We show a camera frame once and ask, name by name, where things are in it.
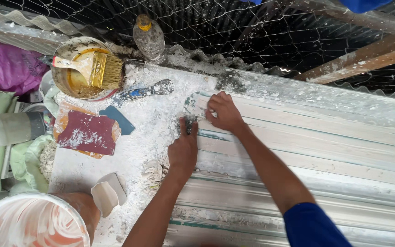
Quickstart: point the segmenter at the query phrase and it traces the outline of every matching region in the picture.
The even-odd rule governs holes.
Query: purple plastic bag
[[[0,90],[22,95],[39,89],[49,67],[37,58],[42,54],[0,43]]]

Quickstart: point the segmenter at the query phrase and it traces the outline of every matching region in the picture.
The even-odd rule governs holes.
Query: paint brush
[[[112,54],[93,52],[86,59],[71,61],[57,56],[42,56],[43,63],[56,68],[79,71],[88,83],[88,87],[115,89],[120,87],[123,61]]]

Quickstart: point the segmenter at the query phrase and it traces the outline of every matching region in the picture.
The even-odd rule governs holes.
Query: red sandpaper
[[[105,115],[89,115],[71,110],[68,125],[58,136],[58,146],[105,155],[113,155],[115,142],[112,126],[115,120]]]

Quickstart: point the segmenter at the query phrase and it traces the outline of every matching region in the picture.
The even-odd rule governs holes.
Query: hand
[[[168,169],[167,177],[173,177],[180,183],[185,184],[190,178],[198,159],[198,123],[194,122],[190,135],[187,134],[185,119],[179,118],[181,134],[170,146],[168,146]]]
[[[211,110],[217,112],[217,117],[211,114]],[[245,126],[239,110],[234,105],[233,98],[224,91],[211,96],[208,101],[208,108],[205,110],[205,116],[215,127],[233,134]]]

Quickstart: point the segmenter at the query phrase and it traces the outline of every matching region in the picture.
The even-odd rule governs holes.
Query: brush bristles
[[[108,54],[104,65],[104,75],[101,88],[115,89],[120,87],[123,61],[114,55]]]

